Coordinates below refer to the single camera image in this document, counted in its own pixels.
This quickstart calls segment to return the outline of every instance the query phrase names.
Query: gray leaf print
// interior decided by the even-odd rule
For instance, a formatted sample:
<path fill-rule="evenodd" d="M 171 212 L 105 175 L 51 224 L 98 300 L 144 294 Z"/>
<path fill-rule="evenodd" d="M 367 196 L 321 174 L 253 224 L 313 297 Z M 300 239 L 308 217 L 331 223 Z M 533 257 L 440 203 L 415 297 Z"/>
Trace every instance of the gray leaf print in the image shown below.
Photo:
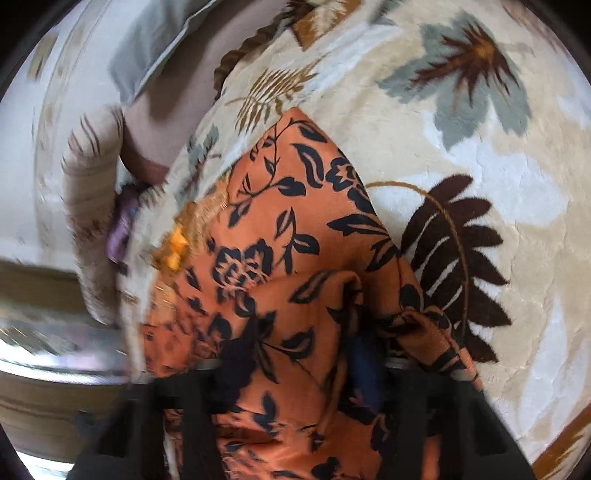
<path fill-rule="evenodd" d="M 201 169 L 218 140 L 219 130 L 215 125 L 212 125 L 211 129 L 209 129 L 209 133 L 205 136 L 203 144 L 197 143 L 195 135 L 191 135 L 189 138 L 189 142 L 187 143 L 187 153 L 189 154 L 189 176 L 183 181 L 182 186 L 174 195 L 179 207 L 184 206 L 187 201 L 195 198 Z"/>
<path fill-rule="evenodd" d="M 482 23 L 463 12 L 451 27 L 422 25 L 421 36 L 425 55 L 378 82 L 387 95 L 401 103 L 435 96 L 435 126 L 447 150 L 475 133 L 491 103 L 504 131 L 523 136 L 531 118 L 525 88 Z"/>

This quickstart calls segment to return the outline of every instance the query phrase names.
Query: gray pillowcase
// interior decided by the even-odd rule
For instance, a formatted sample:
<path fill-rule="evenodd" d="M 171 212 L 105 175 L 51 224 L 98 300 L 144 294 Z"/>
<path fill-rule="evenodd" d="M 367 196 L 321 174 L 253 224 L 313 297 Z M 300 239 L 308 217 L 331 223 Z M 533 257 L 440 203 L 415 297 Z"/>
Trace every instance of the gray pillowcase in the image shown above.
<path fill-rule="evenodd" d="M 183 39 L 223 0 L 152 0 L 134 21 L 109 62 L 109 74 L 129 105 Z"/>

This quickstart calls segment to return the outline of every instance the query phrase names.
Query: purple fabric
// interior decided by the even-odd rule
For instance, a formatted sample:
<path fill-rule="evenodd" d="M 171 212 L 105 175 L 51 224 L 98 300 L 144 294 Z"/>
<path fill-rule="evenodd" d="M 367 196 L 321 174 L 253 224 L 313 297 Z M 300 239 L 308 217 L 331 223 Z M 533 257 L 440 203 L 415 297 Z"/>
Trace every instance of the purple fabric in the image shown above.
<path fill-rule="evenodd" d="M 123 261 L 135 214 L 139 208 L 139 196 L 148 188 L 146 184 L 128 183 L 115 200 L 111 231 L 106 240 L 107 257 L 116 264 Z"/>

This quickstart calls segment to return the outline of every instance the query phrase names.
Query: brown leaf print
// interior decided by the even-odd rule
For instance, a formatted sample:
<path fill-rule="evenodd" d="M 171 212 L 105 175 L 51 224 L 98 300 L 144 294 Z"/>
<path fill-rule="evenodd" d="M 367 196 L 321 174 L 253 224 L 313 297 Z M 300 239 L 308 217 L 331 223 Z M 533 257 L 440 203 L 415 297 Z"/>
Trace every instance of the brown leaf print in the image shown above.
<path fill-rule="evenodd" d="M 420 277 L 423 290 L 461 332 L 472 358 L 477 362 L 497 362 L 497 356 L 470 323 L 484 327 L 511 324 L 503 308 L 490 298 L 476 280 L 502 286 L 508 282 L 496 269 L 482 247 L 497 247 L 501 236 L 473 220 L 488 213 L 491 203 L 477 197 L 460 197 L 472 183 L 468 175 L 453 175 L 428 192 L 412 184 L 396 181 L 376 182 L 376 186 L 398 186 L 424 197 L 404 230 L 401 252 Z M 414 253 L 411 247 L 416 245 Z"/>
<path fill-rule="evenodd" d="M 462 29 L 465 40 L 456 40 L 446 35 L 441 37 L 441 44 L 456 49 L 455 53 L 446 55 L 441 62 L 432 62 L 430 67 L 417 70 L 415 77 L 410 80 L 412 87 L 422 89 L 435 80 L 441 80 L 456 72 L 459 73 L 454 91 L 457 93 L 467 84 L 470 105 L 472 105 L 474 88 L 482 75 L 486 86 L 490 87 L 492 77 L 498 87 L 503 88 L 509 95 L 509 88 L 501 76 L 505 73 L 517 85 L 517 79 L 511 72 L 505 56 L 499 51 L 495 41 L 480 25 L 468 24 Z"/>
<path fill-rule="evenodd" d="M 289 0 L 285 10 L 273 18 L 269 25 L 259 28 L 256 34 L 247 38 L 239 49 L 226 53 L 222 57 L 219 67 L 213 72 L 213 87 L 217 91 L 216 100 L 221 97 L 223 84 L 239 61 L 255 50 L 261 52 L 273 38 L 304 18 L 312 10 L 314 7 L 306 0 Z"/>
<path fill-rule="evenodd" d="M 578 450 L 579 456 L 584 452 L 584 446 L 577 448 L 579 440 L 586 436 L 585 430 L 591 425 L 591 404 L 562 431 L 558 438 L 542 453 L 532 465 L 536 478 L 553 480 L 566 468 L 572 468 L 576 462 L 565 465 L 571 455 Z"/>
<path fill-rule="evenodd" d="M 339 25 L 361 4 L 361 0 L 332 0 L 316 7 L 291 27 L 303 50 Z"/>
<path fill-rule="evenodd" d="M 77 245 L 88 243 L 99 236 L 104 236 L 111 227 L 111 218 L 96 220 L 90 219 L 84 223 L 76 222 L 72 217 L 68 218 L 74 242 Z"/>
<path fill-rule="evenodd" d="M 168 181 L 164 181 L 160 185 L 154 185 L 142 193 L 139 197 L 139 206 L 147 209 L 153 209 L 158 205 L 160 199 L 164 197 L 164 188 Z"/>
<path fill-rule="evenodd" d="M 278 116 L 283 115 L 283 101 L 292 100 L 294 94 L 301 91 L 306 82 L 318 75 L 312 73 L 312 70 L 322 58 L 297 70 L 265 69 L 252 84 L 248 95 L 226 102 L 226 105 L 230 105 L 243 101 L 236 119 L 238 132 L 254 130 L 261 119 L 266 123 L 272 111 Z"/>

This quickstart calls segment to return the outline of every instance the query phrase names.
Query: orange floral fabric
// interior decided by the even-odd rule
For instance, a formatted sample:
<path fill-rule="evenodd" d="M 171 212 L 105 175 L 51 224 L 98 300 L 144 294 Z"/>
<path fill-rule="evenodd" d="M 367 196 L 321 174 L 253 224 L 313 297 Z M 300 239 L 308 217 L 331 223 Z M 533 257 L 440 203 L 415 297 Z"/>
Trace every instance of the orange floral fabric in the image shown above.
<path fill-rule="evenodd" d="M 375 477 L 395 420 L 367 407 L 348 374 L 359 332 L 378 349 L 480 381 L 448 318 L 430 305 L 345 154 L 298 109 L 234 166 L 228 208 L 144 326 L 159 377 L 218 357 L 219 448 L 230 478 Z M 167 430 L 180 455 L 180 412 Z M 436 478 L 437 432 L 424 478 Z"/>

